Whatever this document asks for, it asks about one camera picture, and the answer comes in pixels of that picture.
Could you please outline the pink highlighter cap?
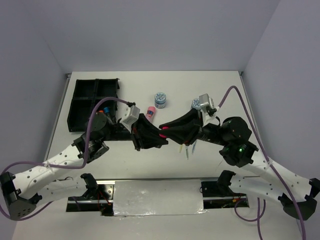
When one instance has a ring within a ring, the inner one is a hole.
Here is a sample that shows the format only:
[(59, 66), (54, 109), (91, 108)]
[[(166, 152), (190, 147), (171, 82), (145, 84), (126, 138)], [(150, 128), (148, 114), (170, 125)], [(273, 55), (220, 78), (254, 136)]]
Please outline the pink highlighter cap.
[(161, 138), (167, 139), (168, 138), (168, 133), (170, 132), (170, 128), (168, 126), (163, 126), (159, 130), (159, 136)]

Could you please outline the blue highlighter cap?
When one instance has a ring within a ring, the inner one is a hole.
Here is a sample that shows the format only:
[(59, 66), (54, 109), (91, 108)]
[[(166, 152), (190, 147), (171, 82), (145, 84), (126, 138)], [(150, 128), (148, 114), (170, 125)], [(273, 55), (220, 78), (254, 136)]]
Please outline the blue highlighter cap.
[(109, 109), (108, 107), (105, 107), (105, 108), (103, 109), (103, 111), (104, 111), (104, 113), (109, 113), (109, 112), (110, 112), (110, 109)]

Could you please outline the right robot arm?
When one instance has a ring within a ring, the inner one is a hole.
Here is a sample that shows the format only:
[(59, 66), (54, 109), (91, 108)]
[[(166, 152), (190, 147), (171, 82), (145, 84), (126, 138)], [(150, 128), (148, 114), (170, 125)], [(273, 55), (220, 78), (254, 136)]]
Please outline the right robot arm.
[(217, 180), (217, 190), (223, 196), (244, 193), (274, 201), (283, 211), (295, 218), (308, 220), (316, 211), (316, 196), (320, 181), (307, 179), (280, 164), (266, 159), (262, 148), (250, 142), (252, 131), (238, 116), (229, 117), (219, 124), (216, 109), (191, 109), (182, 117), (161, 124), (160, 133), (178, 144), (191, 145), (197, 140), (222, 146), (219, 154), (233, 167), (242, 168), (260, 178), (251, 180), (230, 170), (223, 170)]

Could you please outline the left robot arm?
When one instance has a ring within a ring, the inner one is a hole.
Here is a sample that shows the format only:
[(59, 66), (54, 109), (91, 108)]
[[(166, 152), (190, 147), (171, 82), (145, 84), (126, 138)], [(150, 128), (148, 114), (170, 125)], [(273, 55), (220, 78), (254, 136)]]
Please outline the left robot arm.
[(126, 114), (116, 122), (108, 112), (98, 111), (88, 121), (89, 132), (75, 139), (66, 149), (43, 163), (32, 163), (32, 168), (20, 173), (5, 171), (0, 175), (0, 187), (8, 210), (8, 218), (23, 221), (34, 216), (37, 206), (54, 201), (81, 197), (91, 200), (107, 197), (90, 173), (68, 176), (71, 170), (84, 168), (104, 155), (109, 147), (106, 141), (132, 141), (134, 148), (161, 148), (168, 141), (147, 118), (138, 113)]

